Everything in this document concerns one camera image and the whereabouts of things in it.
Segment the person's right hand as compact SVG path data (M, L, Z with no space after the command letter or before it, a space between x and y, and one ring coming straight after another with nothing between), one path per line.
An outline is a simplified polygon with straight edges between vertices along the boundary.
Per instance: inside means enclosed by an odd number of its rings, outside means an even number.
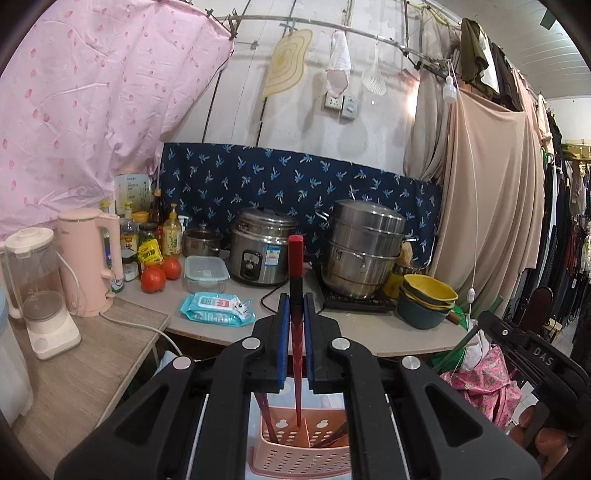
M509 437L522 447L526 447L527 430L535 420L541 419L541 415L536 413L537 407L538 405L527 407L519 416L518 423L508 433ZM546 479L568 454L570 441L562 430L542 428L536 434L533 442L538 453L542 456L542 478Z

